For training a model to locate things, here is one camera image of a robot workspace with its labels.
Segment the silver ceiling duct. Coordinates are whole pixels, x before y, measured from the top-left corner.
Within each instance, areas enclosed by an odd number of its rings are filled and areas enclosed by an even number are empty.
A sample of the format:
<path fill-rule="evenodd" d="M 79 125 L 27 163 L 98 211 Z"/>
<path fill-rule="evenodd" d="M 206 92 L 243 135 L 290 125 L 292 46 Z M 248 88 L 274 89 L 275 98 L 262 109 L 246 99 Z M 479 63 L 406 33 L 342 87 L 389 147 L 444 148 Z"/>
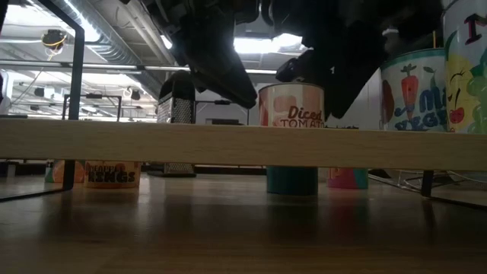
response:
<path fill-rule="evenodd" d="M 50 0 L 84 28 L 85 45 L 109 64 L 173 65 L 141 5 L 120 0 Z"/>

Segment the small metal mesh strainer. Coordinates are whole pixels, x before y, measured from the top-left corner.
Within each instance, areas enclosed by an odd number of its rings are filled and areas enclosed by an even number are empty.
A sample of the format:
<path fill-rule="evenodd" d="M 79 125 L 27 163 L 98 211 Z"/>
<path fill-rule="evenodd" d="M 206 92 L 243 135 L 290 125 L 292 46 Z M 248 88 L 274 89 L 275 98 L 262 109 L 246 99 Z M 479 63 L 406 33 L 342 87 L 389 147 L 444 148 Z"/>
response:
<path fill-rule="evenodd" d="M 487 171 L 486 172 L 464 172 L 464 171 L 452 171 L 452 170 L 440 170 L 436 171 L 436 174 L 447 175 L 455 182 L 460 182 L 463 180 L 484 183 L 487 184 Z"/>

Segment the pineapple rings can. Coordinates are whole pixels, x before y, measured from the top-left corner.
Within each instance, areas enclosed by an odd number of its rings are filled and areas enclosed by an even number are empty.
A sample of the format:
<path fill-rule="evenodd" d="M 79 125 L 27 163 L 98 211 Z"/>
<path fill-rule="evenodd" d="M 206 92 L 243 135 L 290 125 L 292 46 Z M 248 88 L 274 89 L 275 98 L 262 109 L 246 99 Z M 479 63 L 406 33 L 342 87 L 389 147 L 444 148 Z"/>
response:
<path fill-rule="evenodd" d="M 86 161 L 84 187 L 95 189 L 136 188 L 140 184 L 141 162 Z"/>

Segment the mixed fruit can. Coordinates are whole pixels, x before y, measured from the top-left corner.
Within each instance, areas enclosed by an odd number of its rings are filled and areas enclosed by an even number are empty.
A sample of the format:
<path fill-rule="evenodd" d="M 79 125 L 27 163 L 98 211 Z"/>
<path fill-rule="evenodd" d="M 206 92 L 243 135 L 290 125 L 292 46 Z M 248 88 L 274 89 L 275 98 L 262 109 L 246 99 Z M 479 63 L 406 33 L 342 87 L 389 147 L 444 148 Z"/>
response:
<path fill-rule="evenodd" d="M 487 0 L 453 0 L 442 19 L 449 130 L 487 134 Z"/>

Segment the large metal mesh sieve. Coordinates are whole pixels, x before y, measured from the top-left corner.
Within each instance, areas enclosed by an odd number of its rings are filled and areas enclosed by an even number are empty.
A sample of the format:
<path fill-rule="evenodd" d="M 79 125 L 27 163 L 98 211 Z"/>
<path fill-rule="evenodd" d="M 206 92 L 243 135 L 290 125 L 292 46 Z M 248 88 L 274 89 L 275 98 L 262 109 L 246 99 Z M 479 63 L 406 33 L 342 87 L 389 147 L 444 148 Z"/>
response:
<path fill-rule="evenodd" d="M 422 188 L 421 171 L 370 169 L 368 177 L 381 183 L 419 193 Z"/>

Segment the teal tuna fish can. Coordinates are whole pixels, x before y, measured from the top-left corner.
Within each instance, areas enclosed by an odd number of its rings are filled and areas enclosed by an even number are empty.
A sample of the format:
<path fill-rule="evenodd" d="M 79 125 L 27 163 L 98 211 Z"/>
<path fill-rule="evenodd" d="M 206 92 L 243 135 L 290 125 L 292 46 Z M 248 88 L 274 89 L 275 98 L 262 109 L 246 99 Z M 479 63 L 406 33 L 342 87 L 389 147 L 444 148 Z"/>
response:
<path fill-rule="evenodd" d="M 318 192 L 317 167 L 266 168 L 267 192 L 289 196 L 314 196 Z"/>

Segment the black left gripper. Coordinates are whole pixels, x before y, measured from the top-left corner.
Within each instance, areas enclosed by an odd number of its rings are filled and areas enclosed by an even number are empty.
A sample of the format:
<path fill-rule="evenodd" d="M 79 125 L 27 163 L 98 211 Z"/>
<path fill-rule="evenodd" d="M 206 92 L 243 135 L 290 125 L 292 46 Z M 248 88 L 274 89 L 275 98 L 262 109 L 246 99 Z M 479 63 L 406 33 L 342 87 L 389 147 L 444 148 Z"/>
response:
<path fill-rule="evenodd" d="M 261 0 L 146 0 L 146 11 L 162 26 L 223 18 L 230 23 L 191 26 L 180 49 L 199 86 L 250 109 L 256 90 L 234 49 L 234 25 L 259 16 Z"/>

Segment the metal box grater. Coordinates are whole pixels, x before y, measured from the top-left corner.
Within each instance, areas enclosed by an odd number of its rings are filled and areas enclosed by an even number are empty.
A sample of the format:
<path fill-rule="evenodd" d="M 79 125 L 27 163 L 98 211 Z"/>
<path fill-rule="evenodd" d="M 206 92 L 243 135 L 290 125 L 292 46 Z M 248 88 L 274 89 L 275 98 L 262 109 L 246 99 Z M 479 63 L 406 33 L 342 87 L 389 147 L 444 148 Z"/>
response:
<path fill-rule="evenodd" d="M 195 85 L 191 74 L 179 70 L 162 85 L 157 106 L 157 123 L 195 122 Z M 147 172 L 158 177 L 196 177 L 193 164 L 152 162 Z"/>

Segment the chicken soup can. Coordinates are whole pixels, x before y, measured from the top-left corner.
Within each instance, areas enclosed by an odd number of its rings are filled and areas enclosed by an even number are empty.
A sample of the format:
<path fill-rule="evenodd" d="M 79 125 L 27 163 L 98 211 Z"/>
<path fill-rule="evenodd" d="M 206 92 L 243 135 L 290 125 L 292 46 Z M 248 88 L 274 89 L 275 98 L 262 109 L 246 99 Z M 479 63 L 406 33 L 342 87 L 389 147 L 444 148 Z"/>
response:
<path fill-rule="evenodd" d="M 327 184 L 331 188 L 366 190 L 368 170 L 332 167 L 329 169 Z"/>

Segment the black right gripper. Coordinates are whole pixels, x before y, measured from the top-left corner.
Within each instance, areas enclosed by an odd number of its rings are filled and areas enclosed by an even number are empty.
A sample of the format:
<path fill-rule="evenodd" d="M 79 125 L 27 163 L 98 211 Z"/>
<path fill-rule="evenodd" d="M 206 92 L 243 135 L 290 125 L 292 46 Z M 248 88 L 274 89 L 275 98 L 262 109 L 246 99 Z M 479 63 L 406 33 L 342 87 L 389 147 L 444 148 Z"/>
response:
<path fill-rule="evenodd" d="M 407 42 L 439 28 L 441 0 L 272 0 L 278 34 L 302 38 L 304 79 L 325 91 L 325 117 L 344 117 L 384 61 L 383 32 Z"/>

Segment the diced tomato can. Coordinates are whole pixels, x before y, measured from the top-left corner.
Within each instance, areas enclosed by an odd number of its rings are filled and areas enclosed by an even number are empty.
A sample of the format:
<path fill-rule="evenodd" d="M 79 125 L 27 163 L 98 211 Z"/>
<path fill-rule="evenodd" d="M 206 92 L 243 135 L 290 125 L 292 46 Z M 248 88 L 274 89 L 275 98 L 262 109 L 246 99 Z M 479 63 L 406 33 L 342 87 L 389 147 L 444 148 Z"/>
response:
<path fill-rule="evenodd" d="M 281 83 L 261 88 L 259 124 L 285 128 L 323 128 L 324 90 L 313 84 Z"/>

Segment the mixed vegetables can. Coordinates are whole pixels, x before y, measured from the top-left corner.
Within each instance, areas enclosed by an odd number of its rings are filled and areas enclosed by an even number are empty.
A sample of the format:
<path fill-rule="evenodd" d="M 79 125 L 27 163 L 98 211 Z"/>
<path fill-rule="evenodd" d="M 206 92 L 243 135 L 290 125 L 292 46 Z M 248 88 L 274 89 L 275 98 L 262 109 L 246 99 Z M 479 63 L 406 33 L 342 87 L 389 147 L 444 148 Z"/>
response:
<path fill-rule="evenodd" d="M 380 67 L 381 128 L 386 131 L 447 130 L 444 50 L 405 53 Z"/>

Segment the black background frame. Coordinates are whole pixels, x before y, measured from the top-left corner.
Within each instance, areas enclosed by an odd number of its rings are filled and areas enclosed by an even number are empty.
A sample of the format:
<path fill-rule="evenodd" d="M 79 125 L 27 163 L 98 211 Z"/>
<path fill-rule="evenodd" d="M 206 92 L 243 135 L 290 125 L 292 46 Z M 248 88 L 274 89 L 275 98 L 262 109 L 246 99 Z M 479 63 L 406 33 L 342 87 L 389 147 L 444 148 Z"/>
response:
<path fill-rule="evenodd" d="M 194 120 L 197 124 L 248 126 L 250 109 L 229 100 L 197 100 Z"/>

